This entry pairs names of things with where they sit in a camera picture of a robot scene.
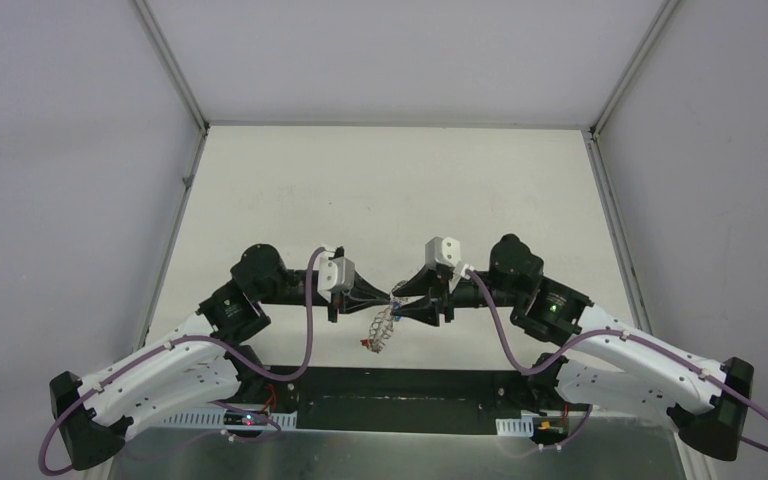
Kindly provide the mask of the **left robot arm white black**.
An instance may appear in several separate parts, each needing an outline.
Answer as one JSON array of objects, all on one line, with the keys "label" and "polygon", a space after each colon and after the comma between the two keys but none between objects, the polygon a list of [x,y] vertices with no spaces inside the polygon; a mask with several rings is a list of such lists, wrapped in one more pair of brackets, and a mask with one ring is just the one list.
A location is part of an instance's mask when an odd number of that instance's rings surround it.
[{"label": "left robot arm white black", "polygon": [[[292,270],[275,247],[255,244],[230,275],[172,332],[95,373],[65,371],[50,381],[54,423],[39,448],[41,473],[92,469],[148,427],[192,407],[231,397],[253,404],[263,396],[265,380],[292,383],[308,370],[314,307],[324,307],[335,322],[391,301],[357,272],[342,248],[319,247],[304,269]],[[305,310],[302,361],[289,373],[267,369],[246,344],[270,325],[267,305]]]}]

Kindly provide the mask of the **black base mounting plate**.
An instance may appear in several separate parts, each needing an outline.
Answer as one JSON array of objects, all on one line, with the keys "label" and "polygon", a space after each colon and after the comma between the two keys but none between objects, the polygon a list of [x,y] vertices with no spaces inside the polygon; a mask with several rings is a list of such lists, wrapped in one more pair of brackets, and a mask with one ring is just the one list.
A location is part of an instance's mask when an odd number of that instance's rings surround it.
[{"label": "black base mounting plate", "polygon": [[228,402],[293,414],[301,430],[494,435],[499,420],[568,404],[515,370],[311,367],[289,382],[250,373]]}]

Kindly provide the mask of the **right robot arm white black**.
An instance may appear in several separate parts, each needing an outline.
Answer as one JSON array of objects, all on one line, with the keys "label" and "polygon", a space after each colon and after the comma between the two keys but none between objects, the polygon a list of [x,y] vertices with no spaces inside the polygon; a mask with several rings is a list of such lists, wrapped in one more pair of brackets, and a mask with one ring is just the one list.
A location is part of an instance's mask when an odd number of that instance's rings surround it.
[{"label": "right robot arm white black", "polygon": [[600,406],[664,426],[721,461],[738,455],[754,368],[707,359],[661,341],[544,274],[516,235],[491,249],[486,270],[463,261],[457,240],[435,237],[423,267],[397,286],[395,313],[431,326],[459,308],[486,307],[503,352],[526,379],[529,400]]}]

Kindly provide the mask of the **metal disc with key rings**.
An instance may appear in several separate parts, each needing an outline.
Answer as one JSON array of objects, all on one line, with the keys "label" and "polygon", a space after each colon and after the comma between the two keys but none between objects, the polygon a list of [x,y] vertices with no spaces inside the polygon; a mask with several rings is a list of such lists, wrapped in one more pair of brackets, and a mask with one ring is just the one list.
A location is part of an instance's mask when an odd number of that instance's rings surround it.
[{"label": "metal disc with key rings", "polygon": [[364,339],[368,339],[369,345],[368,347],[364,347],[368,351],[371,351],[376,354],[380,354],[384,347],[386,346],[386,342],[392,337],[394,332],[394,325],[398,321],[394,321],[393,318],[390,316],[390,305],[392,303],[397,303],[399,305],[402,305],[407,300],[406,297],[397,296],[395,294],[395,291],[402,286],[404,286],[407,283],[406,280],[399,281],[392,289],[391,291],[391,303],[387,305],[383,310],[378,312],[375,317],[373,318],[373,321],[370,324],[368,335]]}]

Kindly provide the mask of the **aluminium frame rail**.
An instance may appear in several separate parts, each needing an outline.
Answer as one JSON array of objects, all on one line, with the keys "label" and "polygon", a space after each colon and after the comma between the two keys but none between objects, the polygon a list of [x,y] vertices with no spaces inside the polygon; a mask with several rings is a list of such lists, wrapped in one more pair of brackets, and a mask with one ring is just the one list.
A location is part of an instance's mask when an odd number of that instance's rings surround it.
[{"label": "aluminium frame rail", "polygon": [[97,422],[111,425],[123,417],[149,423],[162,413],[179,413],[214,400],[256,403],[267,386],[275,387],[275,409],[306,409],[324,416],[333,409],[345,417],[350,408],[394,404],[398,413],[417,404],[436,409],[443,404],[473,403],[489,411],[526,410],[542,414],[598,405],[653,422],[682,425],[711,411],[706,394],[680,402],[677,394],[640,382],[624,372],[602,371],[564,357],[536,375],[465,370],[399,370],[312,368],[300,378],[281,379],[255,372],[229,356],[198,363],[171,374],[149,374],[146,367],[111,371],[112,381],[88,380],[92,399],[87,409]]}]

